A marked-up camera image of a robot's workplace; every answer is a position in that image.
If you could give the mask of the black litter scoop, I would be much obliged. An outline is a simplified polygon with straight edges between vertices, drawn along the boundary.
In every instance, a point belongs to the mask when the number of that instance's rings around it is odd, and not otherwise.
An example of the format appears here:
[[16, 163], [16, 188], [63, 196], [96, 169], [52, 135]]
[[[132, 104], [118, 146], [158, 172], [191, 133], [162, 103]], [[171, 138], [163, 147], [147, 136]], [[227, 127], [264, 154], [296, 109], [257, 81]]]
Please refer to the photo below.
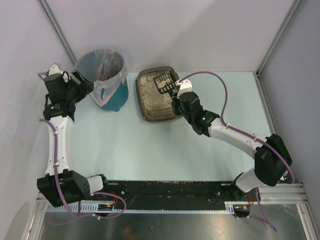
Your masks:
[[152, 79], [160, 94], [171, 94], [179, 87], [170, 71], [157, 74]]

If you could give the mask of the brown litter box tray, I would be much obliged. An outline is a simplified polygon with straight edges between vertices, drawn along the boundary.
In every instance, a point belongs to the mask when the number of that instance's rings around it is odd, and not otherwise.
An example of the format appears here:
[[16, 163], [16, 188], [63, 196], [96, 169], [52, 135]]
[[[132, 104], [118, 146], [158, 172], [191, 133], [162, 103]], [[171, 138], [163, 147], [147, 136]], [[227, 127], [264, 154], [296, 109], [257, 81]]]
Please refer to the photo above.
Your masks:
[[172, 94], [179, 76], [171, 66], [145, 69], [135, 80], [137, 100], [144, 121], [160, 123], [179, 119], [172, 107]]

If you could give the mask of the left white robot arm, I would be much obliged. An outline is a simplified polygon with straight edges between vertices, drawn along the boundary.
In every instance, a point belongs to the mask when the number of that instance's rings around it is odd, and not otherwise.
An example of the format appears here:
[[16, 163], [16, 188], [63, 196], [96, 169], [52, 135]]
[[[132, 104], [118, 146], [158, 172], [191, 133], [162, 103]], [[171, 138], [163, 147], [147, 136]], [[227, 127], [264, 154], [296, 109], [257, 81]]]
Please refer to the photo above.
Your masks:
[[76, 104], [94, 90], [94, 84], [79, 71], [48, 71], [44, 78], [45, 96], [42, 122], [48, 126], [49, 156], [44, 177], [37, 188], [54, 207], [87, 200], [105, 191], [108, 180], [103, 174], [85, 177], [73, 169], [71, 135]]

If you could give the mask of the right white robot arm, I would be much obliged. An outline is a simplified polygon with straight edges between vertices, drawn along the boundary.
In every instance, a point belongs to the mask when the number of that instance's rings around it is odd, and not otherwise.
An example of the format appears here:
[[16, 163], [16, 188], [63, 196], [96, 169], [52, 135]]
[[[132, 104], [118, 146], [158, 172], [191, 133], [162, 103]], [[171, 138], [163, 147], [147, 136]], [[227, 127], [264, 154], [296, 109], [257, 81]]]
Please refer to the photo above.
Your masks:
[[293, 162], [279, 135], [256, 135], [223, 124], [218, 114], [203, 109], [192, 91], [173, 94], [171, 105], [174, 114], [183, 116], [198, 135], [226, 142], [252, 157], [254, 167], [238, 175], [231, 184], [236, 194], [248, 193], [263, 184], [274, 187]]

